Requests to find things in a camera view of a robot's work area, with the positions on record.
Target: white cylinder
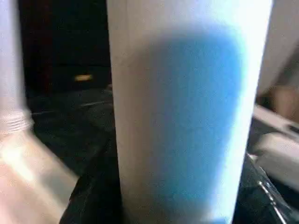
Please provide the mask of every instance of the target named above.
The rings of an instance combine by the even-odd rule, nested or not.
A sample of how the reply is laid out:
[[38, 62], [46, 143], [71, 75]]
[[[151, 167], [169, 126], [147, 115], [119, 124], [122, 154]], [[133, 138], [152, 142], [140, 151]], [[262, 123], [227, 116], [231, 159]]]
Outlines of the white cylinder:
[[272, 1], [107, 4], [126, 219], [230, 223]]
[[19, 17], [15, 0], [0, 1], [0, 134], [31, 125], [25, 106]]

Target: white plastic object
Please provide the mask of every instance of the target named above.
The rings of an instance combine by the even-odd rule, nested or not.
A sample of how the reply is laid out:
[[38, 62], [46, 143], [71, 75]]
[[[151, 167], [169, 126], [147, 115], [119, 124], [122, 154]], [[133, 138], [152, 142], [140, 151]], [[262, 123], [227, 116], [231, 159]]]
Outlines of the white plastic object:
[[257, 165], [299, 192], [299, 143], [280, 133], [264, 135], [256, 144]]
[[0, 135], [32, 125], [26, 108], [16, 0], [0, 1]]
[[299, 141], [299, 133], [290, 129], [291, 126], [298, 128], [298, 124], [274, 113], [260, 105], [255, 105], [253, 110], [253, 118], [261, 121], [262, 123], [273, 127], [278, 132], [288, 135], [290, 138]]

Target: white surface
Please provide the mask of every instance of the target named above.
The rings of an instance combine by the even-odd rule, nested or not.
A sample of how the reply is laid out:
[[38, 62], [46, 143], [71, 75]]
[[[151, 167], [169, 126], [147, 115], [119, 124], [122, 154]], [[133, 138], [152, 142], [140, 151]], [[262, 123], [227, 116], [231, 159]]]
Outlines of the white surface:
[[29, 132], [0, 141], [1, 224], [58, 224], [77, 178]]
[[[164, 223], [160, 219], [163, 216], [166, 216], [164, 218], [167, 218], [167, 223], [199, 223], [219, 219], [231, 221], [271, 3], [271, 0], [107, 1], [123, 205], [127, 215], [137, 223]], [[192, 30], [199, 34], [212, 31], [213, 27], [219, 28], [219, 33], [225, 31], [226, 35], [234, 39], [234, 44], [242, 52], [240, 58], [244, 60], [240, 73], [242, 78], [239, 83], [241, 90], [238, 105], [233, 113], [234, 121], [225, 130], [230, 135], [223, 137], [224, 133], [215, 131], [215, 139], [225, 138], [223, 141], [227, 147], [226, 153], [219, 159], [221, 161], [215, 164], [211, 162], [204, 168], [201, 164], [219, 155], [219, 152], [215, 152], [210, 158], [205, 158], [205, 150], [207, 153], [215, 150], [209, 148], [208, 143], [201, 156], [189, 154], [190, 151], [200, 153], [197, 145], [206, 141], [196, 135], [199, 127], [210, 131], [208, 125], [203, 125], [205, 119], [197, 118], [199, 111], [196, 108], [204, 105], [196, 104], [203, 97], [196, 89], [204, 86], [196, 76], [185, 79], [171, 77], [165, 80], [166, 78], [163, 79], [154, 72], [155, 64], [149, 64], [148, 61], [151, 58], [143, 58], [138, 53], [160, 38], [174, 38], [170, 35], [174, 30], [187, 35], [186, 31]], [[165, 73], [168, 70], [171, 68], [165, 67]], [[185, 98], [182, 105], [174, 107], [182, 96], [189, 97]], [[178, 118], [175, 125], [171, 120], [174, 114]], [[194, 169], [178, 175], [175, 169], [158, 168], [161, 164], [173, 165], [176, 160], [188, 167], [193, 166]], [[209, 174], [211, 177], [216, 176], [216, 181], [206, 188], [195, 184], [200, 182], [199, 176], [208, 173], [216, 165], [220, 166], [219, 170]], [[176, 215], [167, 214], [165, 205], [160, 204], [163, 199], [156, 192], [162, 192], [163, 182], [168, 180], [163, 178], [165, 172], [174, 181], [190, 184], [186, 189], [193, 187], [194, 195], [198, 196], [201, 192], [209, 198], [202, 201], [198, 198], [190, 199], [186, 202], [185, 210], [180, 210]], [[176, 201], [178, 195], [183, 195], [184, 192], [184, 189], [180, 192], [177, 190], [169, 196], [169, 202]], [[181, 205], [177, 203], [170, 205], [172, 206]]]
[[257, 165], [299, 192], [299, 144], [279, 133], [263, 136], [255, 147]]
[[275, 0], [259, 80], [259, 93], [275, 83], [295, 50], [299, 42], [299, 23], [296, 21], [299, 21], [299, 1]]

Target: dark background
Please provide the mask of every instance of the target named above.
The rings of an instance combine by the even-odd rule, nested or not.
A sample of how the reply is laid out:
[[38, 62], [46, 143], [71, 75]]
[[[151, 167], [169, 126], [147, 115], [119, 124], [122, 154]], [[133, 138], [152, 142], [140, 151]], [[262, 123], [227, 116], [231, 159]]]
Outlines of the dark background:
[[[106, 87], [105, 0], [19, 0], [27, 95]], [[77, 75], [93, 79], [76, 82]]]

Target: white pipe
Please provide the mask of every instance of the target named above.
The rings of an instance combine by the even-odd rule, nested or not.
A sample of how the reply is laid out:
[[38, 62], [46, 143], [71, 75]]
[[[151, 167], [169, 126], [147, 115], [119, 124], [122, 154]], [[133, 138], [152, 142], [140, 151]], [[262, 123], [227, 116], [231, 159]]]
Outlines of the white pipe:
[[230, 223], [271, 0], [109, 0], [129, 223]]
[[0, 0], [0, 134], [31, 125], [25, 106], [18, 18], [15, 0]]

